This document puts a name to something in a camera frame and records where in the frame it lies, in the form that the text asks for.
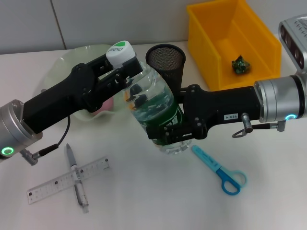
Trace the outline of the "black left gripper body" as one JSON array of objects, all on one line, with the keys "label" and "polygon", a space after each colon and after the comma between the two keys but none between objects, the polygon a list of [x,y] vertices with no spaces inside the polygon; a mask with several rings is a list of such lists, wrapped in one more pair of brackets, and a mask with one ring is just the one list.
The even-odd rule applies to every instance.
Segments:
[{"label": "black left gripper body", "polygon": [[93,68],[78,64],[63,81],[24,103],[23,121],[38,134],[76,111],[95,111],[96,84]]}]

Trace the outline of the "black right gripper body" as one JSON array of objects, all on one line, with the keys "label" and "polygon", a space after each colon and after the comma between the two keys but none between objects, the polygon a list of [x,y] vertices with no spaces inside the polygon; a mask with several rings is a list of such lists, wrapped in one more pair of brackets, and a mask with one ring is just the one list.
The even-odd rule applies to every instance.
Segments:
[{"label": "black right gripper body", "polygon": [[243,113],[250,120],[260,118],[260,101],[252,86],[213,92],[197,84],[186,88],[184,115],[194,139],[205,139],[213,126],[241,122]]}]

